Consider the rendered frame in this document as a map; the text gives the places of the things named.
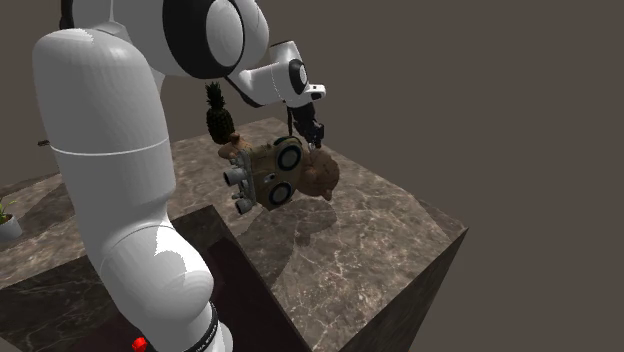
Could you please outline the tan toy figure with goggles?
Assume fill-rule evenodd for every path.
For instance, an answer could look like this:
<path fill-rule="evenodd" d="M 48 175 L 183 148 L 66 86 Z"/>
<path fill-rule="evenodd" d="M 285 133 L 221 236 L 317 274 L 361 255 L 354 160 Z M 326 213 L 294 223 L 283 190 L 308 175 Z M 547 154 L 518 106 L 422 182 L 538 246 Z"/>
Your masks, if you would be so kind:
<path fill-rule="evenodd" d="M 297 192 L 329 201 L 340 180 L 338 163 L 330 154 L 295 136 L 253 146 L 233 133 L 218 155 L 231 164 L 223 178 L 227 186 L 238 188 L 232 199 L 240 215 L 256 205 L 277 209 Z"/>

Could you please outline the dark robot stand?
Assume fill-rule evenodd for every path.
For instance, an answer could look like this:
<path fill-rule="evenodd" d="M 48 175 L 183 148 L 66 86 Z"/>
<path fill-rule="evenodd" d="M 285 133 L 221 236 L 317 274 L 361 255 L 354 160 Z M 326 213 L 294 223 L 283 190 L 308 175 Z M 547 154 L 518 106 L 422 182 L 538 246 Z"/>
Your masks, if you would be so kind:
<path fill-rule="evenodd" d="M 311 352 L 214 206 L 173 221 L 202 255 L 215 281 L 211 301 L 233 336 L 233 352 Z M 157 352 L 121 313 L 93 329 L 68 352 Z"/>

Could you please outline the potted plant in white pot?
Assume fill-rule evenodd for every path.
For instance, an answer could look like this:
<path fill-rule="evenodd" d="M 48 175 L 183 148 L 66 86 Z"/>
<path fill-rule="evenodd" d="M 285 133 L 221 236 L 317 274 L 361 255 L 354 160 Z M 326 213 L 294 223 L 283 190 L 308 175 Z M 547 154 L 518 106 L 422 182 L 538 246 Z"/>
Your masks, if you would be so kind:
<path fill-rule="evenodd" d="M 8 207 L 15 204 L 16 200 L 2 204 L 0 198 L 0 242 L 9 242 L 19 238 L 23 230 L 17 217 L 8 211 Z"/>

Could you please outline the pineapple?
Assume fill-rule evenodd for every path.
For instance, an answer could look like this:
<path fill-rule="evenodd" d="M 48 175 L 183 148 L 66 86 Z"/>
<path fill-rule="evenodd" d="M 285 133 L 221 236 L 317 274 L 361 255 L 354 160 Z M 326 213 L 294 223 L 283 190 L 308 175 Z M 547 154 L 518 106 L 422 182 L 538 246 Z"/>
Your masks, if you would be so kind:
<path fill-rule="evenodd" d="M 235 126 L 230 112 L 225 108 L 226 102 L 222 95 L 219 82 L 205 85 L 208 110 L 206 125 L 213 141 L 225 145 L 230 141 L 230 135 L 235 132 Z"/>

